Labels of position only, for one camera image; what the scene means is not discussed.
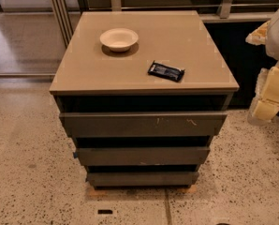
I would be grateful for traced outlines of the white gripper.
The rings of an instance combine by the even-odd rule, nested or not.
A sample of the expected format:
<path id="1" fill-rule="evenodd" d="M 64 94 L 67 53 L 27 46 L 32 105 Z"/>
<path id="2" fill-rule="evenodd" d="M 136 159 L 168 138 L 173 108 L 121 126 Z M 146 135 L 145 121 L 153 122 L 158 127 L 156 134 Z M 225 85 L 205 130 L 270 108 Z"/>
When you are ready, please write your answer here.
<path id="1" fill-rule="evenodd" d="M 256 46 L 265 45 L 269 23 L 264 22 L 260 27 L 250 33 L 245 41 Z M 254 100 L 251 104 L 251 114 L 256 119 L 271 121 L 279 112 L 279 61 L 274 67 L 270 68 L 260 96 L 266 102 L 258 99 Z"/>

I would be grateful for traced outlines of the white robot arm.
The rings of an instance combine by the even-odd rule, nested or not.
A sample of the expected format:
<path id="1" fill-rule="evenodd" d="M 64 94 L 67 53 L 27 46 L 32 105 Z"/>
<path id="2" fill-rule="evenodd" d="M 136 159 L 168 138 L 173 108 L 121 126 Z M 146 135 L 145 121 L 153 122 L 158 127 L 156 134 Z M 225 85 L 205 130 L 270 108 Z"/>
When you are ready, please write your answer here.
<path id="1" fill-rule="evenodd" d="M 253 45 L 264 45 L 266 54 L 277 61 L 270 69 L 260 70 L 256 95 L 249 108 L 248 122 L 263 126 L 279 113 L 279 8 L 269 21 L 250 33 L 245 41 Z"/>

